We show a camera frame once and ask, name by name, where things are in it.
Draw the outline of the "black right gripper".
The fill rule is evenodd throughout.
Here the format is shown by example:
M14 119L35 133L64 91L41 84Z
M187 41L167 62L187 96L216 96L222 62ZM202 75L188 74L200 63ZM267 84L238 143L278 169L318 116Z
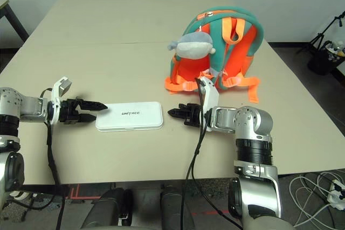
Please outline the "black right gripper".
M168 114L174 118L184 119L184 125L190 127L201 127L204 125L204 117L201 115L202 106L195 103L187 103L178 105L168 111Z

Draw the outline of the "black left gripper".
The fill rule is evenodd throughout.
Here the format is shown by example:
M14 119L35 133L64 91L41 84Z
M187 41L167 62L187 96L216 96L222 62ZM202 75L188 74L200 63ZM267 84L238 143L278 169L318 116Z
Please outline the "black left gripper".
M59 112L59 122L64 124L76 124L78 122L90 123L96 120L92 114L79 114L76 110L80 106L81 110L102 111L108 107L101 102L86 101L81 98L67 99L61 102Z

